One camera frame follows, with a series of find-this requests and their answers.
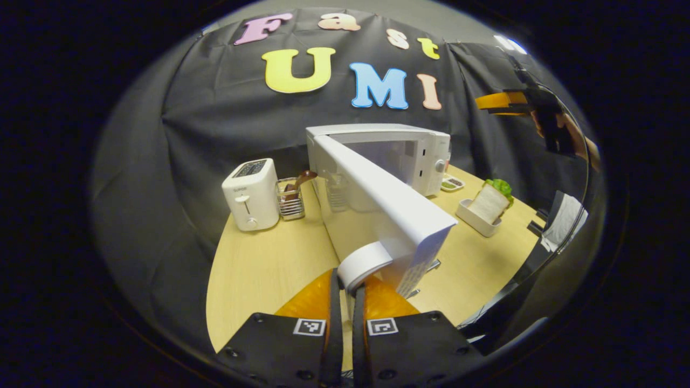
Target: yellow letter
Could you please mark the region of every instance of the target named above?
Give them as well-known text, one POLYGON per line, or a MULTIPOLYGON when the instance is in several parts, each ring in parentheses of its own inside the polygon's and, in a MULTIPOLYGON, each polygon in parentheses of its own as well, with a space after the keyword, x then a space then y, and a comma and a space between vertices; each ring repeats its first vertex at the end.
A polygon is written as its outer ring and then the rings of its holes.
POLYGON ((439 59, 440 56, 433 52, 434 50, 438 50, 438 46, 436 46, 431 39, 427 38, 417 38, 417 41, 422 44, 422 51, 424 51, 424 54, 426 54, 427 57, 432 58, 432 59, 439 59))
POLYGON ((261 58, 266 61, 266 85, 281 93, 300 93, 317 90, 331 80, 331 55, 335 50, 330 47, 314 47, 307 51, 314 56, 314 74, 307 78, 293 77, 293 57, 297 50, 269 51, 261 58))

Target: white toaster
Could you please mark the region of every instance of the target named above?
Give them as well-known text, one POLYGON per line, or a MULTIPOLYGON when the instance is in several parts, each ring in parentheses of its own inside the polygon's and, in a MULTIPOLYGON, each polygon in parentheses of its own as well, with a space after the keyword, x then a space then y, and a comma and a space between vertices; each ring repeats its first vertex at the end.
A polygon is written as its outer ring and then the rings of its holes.
POLYGON ((240 231, 267 229, 278 222, 273 159, 240 164, 222 184, 225 200, 240 231))

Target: human hand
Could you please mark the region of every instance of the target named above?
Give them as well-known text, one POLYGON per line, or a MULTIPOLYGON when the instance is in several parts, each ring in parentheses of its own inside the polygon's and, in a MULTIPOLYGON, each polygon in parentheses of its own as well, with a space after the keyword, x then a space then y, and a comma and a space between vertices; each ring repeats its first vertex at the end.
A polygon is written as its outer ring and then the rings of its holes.
MULTIPOLYGON (((532 110, 530 114, 532 115, 532 120, 534 120, 534 124, 537 126, 537 134, 539 134, 539 136, 541 137, 544 137, 544 131, 542 130, 542 127, 539 125, 539 121, 537 120, 537 112, 532 110)), ((556 125, 558 125, 558 128, 563 128, 563 125, 565 125, 566 129, 568 130, 568 133, 570 133, 570 137, 571 139, 573 139, 573 147, 575 148, 575 154, 579 157, 586 158, 587 150, 585 148, 586 145, 584 135, 582 134, 582 131, 578 128, 578 126, 575 125, 573 118, 566 113, 557 113, 555 116, 556 125)))
MULTIPOLYGON (((544 131, 539 125, 539 121, 537 121, 537 112, 533 110, 530 112, 530 114, 532 115, 534 124, 537 126, 537 133, 539 136, 544 137, 544 131)), ((568 133, 570 133, 570 137, 573 139, 573 147, 575 148, 575 154, 577 156, 587 160, 587 151, 589 150, 589 157, 592 167, 599 171, 601 165, 599 148, 590 139, 587 139, 582 134, 582 131, 577 125, 575 125, 573 118, 566 113, 558 113, 556 114, 556 125, 558 125, 558 128, 563 128, 563 125, 565 125, 568 133)))

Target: light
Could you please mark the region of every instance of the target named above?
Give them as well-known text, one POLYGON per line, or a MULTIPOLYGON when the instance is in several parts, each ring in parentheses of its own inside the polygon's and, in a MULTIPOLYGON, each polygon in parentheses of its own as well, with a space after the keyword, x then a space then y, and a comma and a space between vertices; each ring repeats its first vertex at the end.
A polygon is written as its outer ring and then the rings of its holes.
POLYGON ((527 51, 525 51, 522 47, 520 47, 520 45, 519 45, 516 41, 514 41, 514 40, 512 40, 512 39, 508 39, 508 42, 510 42, 510 44, 511 44, 518 52, 520 52, 520 54, 526 54, 526 53, 527 53, 527 51))
POLYGON ((506 50, 515 50, 515 47, 511 44, 511 42, 508 41, 508 39, 500 36, 500 35, 493 35, 493 37, 496 38, 496 40, 503 45, 503 47, 506 48, 506 50))

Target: small dish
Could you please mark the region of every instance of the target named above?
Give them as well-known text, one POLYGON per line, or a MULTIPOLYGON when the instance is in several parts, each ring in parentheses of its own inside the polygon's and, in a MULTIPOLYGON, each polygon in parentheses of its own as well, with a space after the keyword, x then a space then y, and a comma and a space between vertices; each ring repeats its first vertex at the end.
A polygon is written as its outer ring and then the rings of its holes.
POLYGON ((459 180, 458 178, 448 174, 443 176, 443 180, 441 181, 441 190, 452 193, 453 191, 458 191, 463 187, 465 187, 465 182, 459 180))

